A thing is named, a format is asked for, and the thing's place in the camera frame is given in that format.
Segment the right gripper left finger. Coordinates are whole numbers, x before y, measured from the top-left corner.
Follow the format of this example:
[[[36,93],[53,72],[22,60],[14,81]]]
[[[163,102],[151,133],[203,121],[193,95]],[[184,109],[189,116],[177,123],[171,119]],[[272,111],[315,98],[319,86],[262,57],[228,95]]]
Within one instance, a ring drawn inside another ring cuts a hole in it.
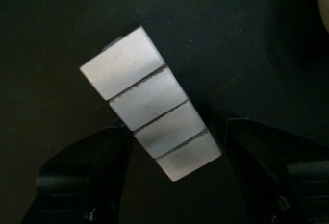
[[[20,224],[117,224],[132,136],[121,121],[42,164]]]

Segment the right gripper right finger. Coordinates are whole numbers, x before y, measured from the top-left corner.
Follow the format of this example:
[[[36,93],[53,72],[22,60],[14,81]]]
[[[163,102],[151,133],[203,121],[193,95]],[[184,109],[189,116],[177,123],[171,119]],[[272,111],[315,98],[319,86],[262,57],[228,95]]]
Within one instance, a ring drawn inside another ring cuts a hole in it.
[[[244,118],[222,138],[248,223],[329,224],[329,148]]]

